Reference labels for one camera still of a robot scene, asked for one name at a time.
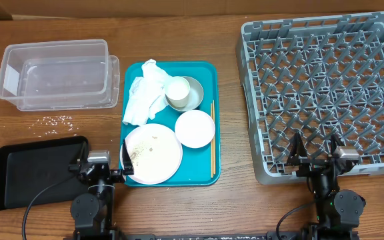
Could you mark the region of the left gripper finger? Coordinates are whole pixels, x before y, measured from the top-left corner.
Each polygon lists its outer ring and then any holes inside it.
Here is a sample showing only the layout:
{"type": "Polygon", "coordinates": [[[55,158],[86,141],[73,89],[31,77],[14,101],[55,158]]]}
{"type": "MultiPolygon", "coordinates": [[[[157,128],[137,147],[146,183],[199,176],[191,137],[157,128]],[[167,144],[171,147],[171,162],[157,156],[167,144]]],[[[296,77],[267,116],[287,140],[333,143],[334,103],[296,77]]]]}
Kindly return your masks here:
{"type": "Polygon", "coordinates": [[[80,151],[77,155],[77,162],[86,161],[88,156],[88,142],[84,141],[81,144],[80,151]]]}
{"type": "Polygon", "coordinates": [[[131,161],[131,158],[127,151],[127,144],[125,140],[123,140],[122,144],[122,163],[123,163],[123,174],[124,175],[133,175],[134,174],[134,168],[131,161]]]}

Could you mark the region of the white napkin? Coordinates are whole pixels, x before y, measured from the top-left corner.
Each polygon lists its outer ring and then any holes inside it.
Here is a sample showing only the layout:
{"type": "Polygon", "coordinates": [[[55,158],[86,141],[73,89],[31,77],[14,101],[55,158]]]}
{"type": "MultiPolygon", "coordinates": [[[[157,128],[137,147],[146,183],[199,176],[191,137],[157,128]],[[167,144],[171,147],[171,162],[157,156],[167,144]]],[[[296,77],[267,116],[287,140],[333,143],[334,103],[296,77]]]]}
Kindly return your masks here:
{"type": "Polygon", "coordinates": [[[142,126],[153,120],[166,106],[165,84],[171,76],[150,59],[141,66],[143,76],[136,77],[129,90],[123,124],[142,126]]]}

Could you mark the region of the pink bowl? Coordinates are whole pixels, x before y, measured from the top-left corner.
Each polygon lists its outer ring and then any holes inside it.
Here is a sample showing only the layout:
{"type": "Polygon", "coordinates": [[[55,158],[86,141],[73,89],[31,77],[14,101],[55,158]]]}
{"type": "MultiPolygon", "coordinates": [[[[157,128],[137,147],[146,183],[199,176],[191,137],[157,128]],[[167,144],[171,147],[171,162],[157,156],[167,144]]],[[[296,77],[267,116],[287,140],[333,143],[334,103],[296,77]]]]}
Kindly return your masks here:
{"type": "Polygon", "coordinates": [[[198,149],[208,145],[214,138],[215,123],[204,111],[186,111],[175,123],[175,134],[184,146],[198,149]]]}

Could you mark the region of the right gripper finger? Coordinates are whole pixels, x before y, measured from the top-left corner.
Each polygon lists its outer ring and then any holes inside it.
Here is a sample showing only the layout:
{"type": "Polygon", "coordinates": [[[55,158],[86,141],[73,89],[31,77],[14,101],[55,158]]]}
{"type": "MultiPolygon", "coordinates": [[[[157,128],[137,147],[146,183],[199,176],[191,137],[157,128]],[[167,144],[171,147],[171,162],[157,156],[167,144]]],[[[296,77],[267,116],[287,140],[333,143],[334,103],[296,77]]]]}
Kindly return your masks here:
{"type": "Polygon", "coordinates": [[[296,132],[290,139],[290,145],[291,149],[287,158],[287,164],[292,166],[304,164],[307,160],[307,151],[299,132],[296,132]]]}
{"type": "Polygon", "coordinates": [[[338,147],[342,147],[345,144],[341,141],[338,134],[334,133],[330,136],[330,154],[332,157],[335,156],[335,151],[338,147]]]}

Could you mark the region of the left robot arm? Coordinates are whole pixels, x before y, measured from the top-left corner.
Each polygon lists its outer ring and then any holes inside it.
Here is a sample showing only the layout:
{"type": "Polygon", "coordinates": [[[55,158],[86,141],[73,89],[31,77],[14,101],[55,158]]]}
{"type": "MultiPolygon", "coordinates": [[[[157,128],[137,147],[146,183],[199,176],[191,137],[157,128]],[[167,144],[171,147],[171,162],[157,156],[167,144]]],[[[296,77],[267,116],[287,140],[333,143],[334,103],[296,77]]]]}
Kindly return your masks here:
{"type": "Polygon", "coordinates": [[[71,204],[71,216],[75,222],[74,239],[126,239],[126,235],[113,224],[115,184],[126,182],[126,176],[134,174],[134,167],[122,146],[120,169],[111,169],[108,150],[91,151],[84,143],[68,170],[84,185],[87,192],[77,196],[71,204]]]}

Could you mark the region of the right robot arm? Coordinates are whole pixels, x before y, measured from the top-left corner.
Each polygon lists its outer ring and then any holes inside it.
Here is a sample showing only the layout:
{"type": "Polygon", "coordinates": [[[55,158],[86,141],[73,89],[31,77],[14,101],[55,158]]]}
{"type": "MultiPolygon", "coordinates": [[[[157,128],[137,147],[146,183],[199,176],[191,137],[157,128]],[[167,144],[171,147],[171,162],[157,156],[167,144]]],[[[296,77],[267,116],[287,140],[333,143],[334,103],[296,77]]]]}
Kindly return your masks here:
{"type": "Polygon", "coordinates": [[[276,235],[281,239],[281,223],[291,214],[314,205],[317,222],[307,223],[291,239],[358,239],[354,231],[366,206],[366,200],[352,190],[341,190],[337,177],[349,172],[359,162],[354,147],[346,146],[337,135],[330,139],[330,153],[324,159],[309,157],[301,134],[291,138],[287,164],[298,166],[296,175],[305,177],[313,201],[290,210],[279,220],[276,235]]]}

